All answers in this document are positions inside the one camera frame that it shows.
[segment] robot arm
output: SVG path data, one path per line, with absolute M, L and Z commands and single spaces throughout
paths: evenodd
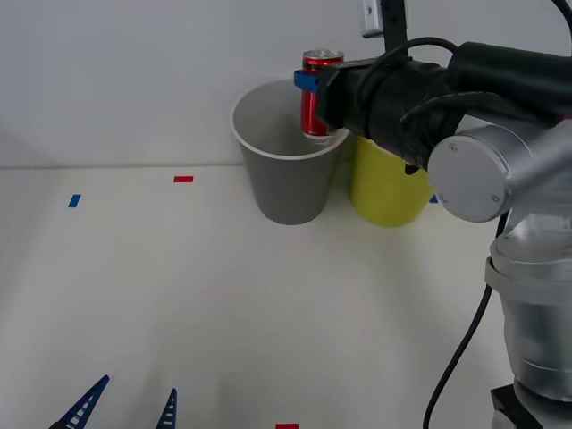
M 426 169 L 450 212 L 486 222 L 566 166 L 572 58 L 472 42 L 451 50 L 447 69 L 391 54 L 327 66 L 317 114 Z M 458 133 L 467 115 L 488 124 Z
M 427 170 L 458 218 L 502 216 L 501 233 L 510 213 L 491 245 L 485 280 L 500 293 L 516 381 L 493 391 L 492 427 L 572 427 L 572 58 L 474 42 L 456 47 L 438 38 L 407 41 L 403 0 L 362 1 L 363 33 L 383 32 L 386 54 L 324 67 L 316 113 L 329 127 L 400 156 L 406 173 Z M 572 29 L 566 0 L 552 1 Z M 422 45 L 450 50 L 448 67 L 408 55 Z M 490 293 L 487 286 L 424 428 Z

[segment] metal bracket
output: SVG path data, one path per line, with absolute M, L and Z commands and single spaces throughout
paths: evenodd
M 358 0 L 363 38 L 385 37 L 385 52 L 408 40 L 405 0 Z

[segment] white table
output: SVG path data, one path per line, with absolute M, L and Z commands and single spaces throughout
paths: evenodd
M 340 185 L 281 226 L 243 167 L 1 171 L 0 427 L 48 428 L 110 374 L 88 429 L 153 429 L 172 387 L 179 428 L 420 428 L 494 229 L 437 205 L 376 227 Z M 495 295 L 433 427 L 488 428 L 510 382 Z

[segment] can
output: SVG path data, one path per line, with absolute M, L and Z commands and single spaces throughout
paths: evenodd
M 343 52 L 332 52 L 328 49 L 314 49 L 304 53 L 302 70 L 307 74 L 317 75 L 322 68 L 329 64 L 342 63 Z M 317 106 L 317 94 L 302 91 L 302 132 L 311 139 L 322 139 L 328 137 L 328 127 L 323 124 L 315 115 Z

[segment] tape marker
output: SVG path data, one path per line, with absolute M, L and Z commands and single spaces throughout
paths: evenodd
M 73 194 L 71 196 L 70 204 L 68 205 L 69 208 L 75 208 L 80 203 L 81 194 Z
M 195 176 L 175 176 L 173 183 L 192 183 Z

